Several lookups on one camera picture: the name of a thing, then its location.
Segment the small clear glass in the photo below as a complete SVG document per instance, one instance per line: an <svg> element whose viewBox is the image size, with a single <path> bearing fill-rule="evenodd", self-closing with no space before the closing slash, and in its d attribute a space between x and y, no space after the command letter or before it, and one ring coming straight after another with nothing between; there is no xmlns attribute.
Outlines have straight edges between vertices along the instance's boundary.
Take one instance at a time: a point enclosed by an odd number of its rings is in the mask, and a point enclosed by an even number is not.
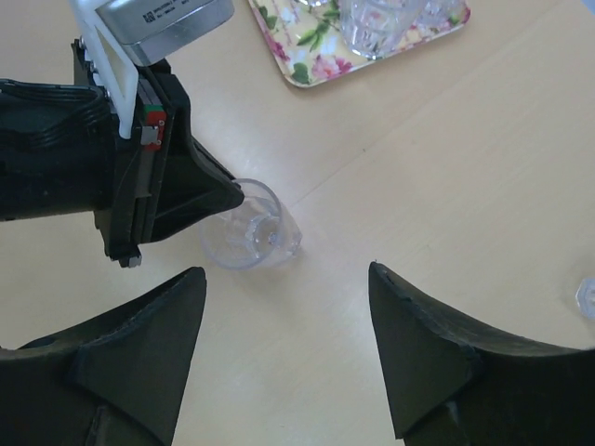
<svg viewBox="0 0 595 446"><path fill-rule="evenodd" d="M273 190L252 178L233 183L244 195L242 203L198 223L207 257L230 270L273 268L296 257L302 233Z"/></svg>
<svg viewBox="0 0 595 446"><path fill-rule="evenodd" d="M584 279L575 294L581 314L590 320L595 319L595 279Z"/></svg>

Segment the large clear faceted tumbler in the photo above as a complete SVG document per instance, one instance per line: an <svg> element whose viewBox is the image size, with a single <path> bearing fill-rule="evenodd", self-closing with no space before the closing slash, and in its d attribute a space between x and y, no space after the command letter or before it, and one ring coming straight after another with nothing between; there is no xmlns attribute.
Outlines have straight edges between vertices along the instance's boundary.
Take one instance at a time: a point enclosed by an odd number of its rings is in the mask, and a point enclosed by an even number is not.
<svg viewBox="0 0 595 446"><path fill-rule="evenodd" d="M347 48L367 59L396 50L426 1L345 0L339 2L340 30Z"/></svg>

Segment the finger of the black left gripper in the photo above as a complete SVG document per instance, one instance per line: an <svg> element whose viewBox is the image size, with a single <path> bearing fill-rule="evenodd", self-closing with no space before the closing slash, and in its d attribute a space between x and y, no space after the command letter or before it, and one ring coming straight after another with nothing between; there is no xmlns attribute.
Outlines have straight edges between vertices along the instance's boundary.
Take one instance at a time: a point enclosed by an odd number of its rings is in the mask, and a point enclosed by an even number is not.
<svg viewBox="0 0 595 446"><path fill-rule="evenodd" d="M244 201L234 176L192 135L192 106L177 76L148 74L165 106L165 141L155 159L152 196L144 211L141 243L156 243L202 219L231 210Z"/></svg>

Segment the clear faceted tumbler front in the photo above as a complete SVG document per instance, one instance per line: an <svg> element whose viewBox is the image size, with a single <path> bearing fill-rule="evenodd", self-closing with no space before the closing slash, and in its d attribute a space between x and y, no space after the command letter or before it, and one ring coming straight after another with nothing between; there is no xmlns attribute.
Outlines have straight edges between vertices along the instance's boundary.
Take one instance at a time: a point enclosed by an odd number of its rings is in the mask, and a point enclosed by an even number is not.
<svg viewBox="0 0 595 446"><path fill-rule="evenodd" d="M448 21L458 7L458 0L429 0L417 18L417 27L438 28Z"/></svg>

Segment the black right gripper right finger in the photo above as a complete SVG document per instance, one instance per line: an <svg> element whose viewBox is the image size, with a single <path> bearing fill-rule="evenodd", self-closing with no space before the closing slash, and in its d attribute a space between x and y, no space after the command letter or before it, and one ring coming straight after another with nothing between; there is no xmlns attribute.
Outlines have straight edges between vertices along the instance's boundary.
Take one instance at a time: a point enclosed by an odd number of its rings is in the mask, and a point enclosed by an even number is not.
<svg viewBox="0 0 595 446"><path fill-rule="evenodd" d="M394 435L407 445L590 445L594 353L497 329L368 269Z"/></svg>

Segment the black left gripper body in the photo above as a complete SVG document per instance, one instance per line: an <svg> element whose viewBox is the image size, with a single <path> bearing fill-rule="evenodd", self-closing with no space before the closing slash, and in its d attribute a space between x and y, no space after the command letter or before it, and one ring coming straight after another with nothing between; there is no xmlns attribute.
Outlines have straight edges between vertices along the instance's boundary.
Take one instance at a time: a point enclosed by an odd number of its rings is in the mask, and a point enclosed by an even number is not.
<svg viewBox="0 0 595 446"><path fill-rule="evenodd" d="M106 256L139 260L163 102L141 75L122 138L82 42L71 48L73 85L1 82L1 219L91 212Z"/></svg>

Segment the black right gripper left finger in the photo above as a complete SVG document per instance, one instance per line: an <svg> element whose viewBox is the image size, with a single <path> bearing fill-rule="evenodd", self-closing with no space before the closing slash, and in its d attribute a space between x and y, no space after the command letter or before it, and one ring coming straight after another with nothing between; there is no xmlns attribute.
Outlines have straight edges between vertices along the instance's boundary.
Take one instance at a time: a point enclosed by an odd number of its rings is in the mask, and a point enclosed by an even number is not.
<svg viewBox="0 0 595 446"><path fill-rule="evenodd" d="M1 350L4 445L170 445L206 297L202 268Z"/></svg>

